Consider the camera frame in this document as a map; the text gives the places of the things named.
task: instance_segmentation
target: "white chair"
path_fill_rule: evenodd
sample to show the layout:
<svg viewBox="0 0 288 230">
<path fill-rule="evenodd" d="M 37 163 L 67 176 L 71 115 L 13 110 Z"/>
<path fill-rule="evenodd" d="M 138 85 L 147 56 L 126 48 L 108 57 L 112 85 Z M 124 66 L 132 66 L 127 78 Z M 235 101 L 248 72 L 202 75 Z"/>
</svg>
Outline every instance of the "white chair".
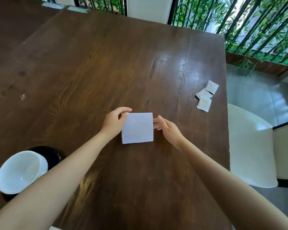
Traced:
<svg viewBox="0 0 288 230">
<path fill-rule="evenodd" d="M 228 104 L 230 170 L 249 185 L 276 187 L 271 124 Z"/>
<path fill-rule="evenodd" d="M 128 17 L 167 24 L 173 0 L 127 0 Z"/>
</svg>

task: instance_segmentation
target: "person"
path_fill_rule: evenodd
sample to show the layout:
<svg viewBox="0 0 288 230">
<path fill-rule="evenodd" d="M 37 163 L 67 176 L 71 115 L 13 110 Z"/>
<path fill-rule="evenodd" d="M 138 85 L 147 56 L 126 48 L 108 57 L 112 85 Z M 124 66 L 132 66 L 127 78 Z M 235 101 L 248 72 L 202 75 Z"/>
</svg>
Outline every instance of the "person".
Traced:
<svg viewBox="0 0 288 230">
<path fill-rule="evenodd" d="M 101 149 L 120 133 L 131 111 L 119 107 L 107 114 L 97 135 L 5 205 L 0 210 L 0 229 L 48 230 Z M 161 116 L 153 122 L 154 128 L 162 130 L 164 137 L 189 161 L 237 230 L 288 230 L 288 218 L 279 209 L 194 146 L 174 123 Z"/>
</svg>

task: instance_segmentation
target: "chair seat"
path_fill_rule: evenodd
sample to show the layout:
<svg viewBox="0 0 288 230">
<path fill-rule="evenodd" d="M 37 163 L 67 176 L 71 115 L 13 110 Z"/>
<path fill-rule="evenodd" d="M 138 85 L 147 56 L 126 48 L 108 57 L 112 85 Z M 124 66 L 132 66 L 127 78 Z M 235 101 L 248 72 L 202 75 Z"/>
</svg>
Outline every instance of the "chair seat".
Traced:
<svg viewBox="0 0 288 230">
<path fill-rule="evenodd" d="M 228 104 L 230 170 L 249 185 L 278 185 L 272 125 L 240 107 Z"/>
</svg>

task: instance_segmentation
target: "floor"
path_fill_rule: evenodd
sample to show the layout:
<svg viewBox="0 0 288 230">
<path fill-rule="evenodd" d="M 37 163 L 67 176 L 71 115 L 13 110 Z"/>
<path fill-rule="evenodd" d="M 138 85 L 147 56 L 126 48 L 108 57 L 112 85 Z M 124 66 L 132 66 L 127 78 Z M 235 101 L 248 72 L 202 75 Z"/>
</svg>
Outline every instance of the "floor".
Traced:
<svg viewBox="0 0 288 230">
<path fill-rule="evenodd" d="M 226 68 L 228 103 L 260 116 L 273 126 L 288 122 L 288 84 L 269 74 L 254 71 L 246 78 L 235 66 L 227 64 Z M 288 188 L 253 188 L 288 217 Z"/>
<path fill-rule="evenodd" d="M 244 77 L 234 65 L 226 65 L 228 103 L 263 118 L 272 126 L 288 122 L 288 84 L 278 77 L 253 71 Z"/>
</svg>

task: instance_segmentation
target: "forearm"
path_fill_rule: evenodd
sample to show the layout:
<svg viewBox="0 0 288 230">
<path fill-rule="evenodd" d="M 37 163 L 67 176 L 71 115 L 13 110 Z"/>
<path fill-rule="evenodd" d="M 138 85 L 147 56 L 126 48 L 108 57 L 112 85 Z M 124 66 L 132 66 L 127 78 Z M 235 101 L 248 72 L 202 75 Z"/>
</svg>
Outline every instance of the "forearm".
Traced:
<svg viewBox="0 0 288 230">
<path fill-rule="evenodd" d="M 0 210 L 0 229 L 49 229 L 109 141 L 98 133 L 17 195 Z"/>
<path fill-rule="evenodd" d="M 288 218 L 248 184 L 188 140 L 181 151 L 237 230 L 288 230 Z"/>
</svg>

